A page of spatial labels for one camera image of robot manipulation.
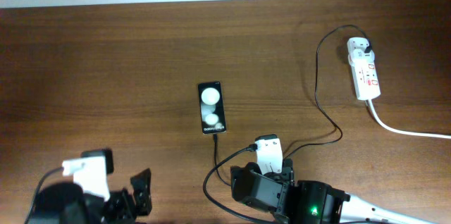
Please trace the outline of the black smartphone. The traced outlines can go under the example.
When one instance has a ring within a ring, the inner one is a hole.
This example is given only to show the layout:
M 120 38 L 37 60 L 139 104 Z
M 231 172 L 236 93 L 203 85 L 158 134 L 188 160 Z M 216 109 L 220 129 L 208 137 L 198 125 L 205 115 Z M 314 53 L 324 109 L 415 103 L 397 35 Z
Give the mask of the black smartphone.
M 202 133 L 222 133 L 227 130 L 223 105 L 223 94 L 219 81 L 203 82 L 197 85 Z

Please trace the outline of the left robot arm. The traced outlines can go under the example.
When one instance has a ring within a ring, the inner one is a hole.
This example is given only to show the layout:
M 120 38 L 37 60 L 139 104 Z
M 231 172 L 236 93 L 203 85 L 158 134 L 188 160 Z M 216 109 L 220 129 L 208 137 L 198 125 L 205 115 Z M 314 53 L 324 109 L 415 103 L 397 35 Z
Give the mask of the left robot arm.
M 137 217 L 148 216 L 152 211 L 150 169 L 131 177 L 132 194 L 126 188 L 113 191 L 108 201 L 84 193 L 74 182 L 58 182 L 42 188 L 50 175 L 62 171 L 62 167 L 55 168 L 41 178 L 25 223 L 136 224 Z

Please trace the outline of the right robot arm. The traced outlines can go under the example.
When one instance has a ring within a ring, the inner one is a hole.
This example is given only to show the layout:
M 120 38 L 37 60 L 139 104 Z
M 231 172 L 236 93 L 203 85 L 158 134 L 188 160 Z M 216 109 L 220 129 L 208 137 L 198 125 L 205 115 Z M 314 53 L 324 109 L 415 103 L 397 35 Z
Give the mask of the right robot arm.
M 256 163 L 230 169 L 232 198 L 270 213 L 277 223 L 426 224 L 425 220 L 389 211 L 324 182 L 293 181 L 292 161 L 279 173 L 266 173 Z

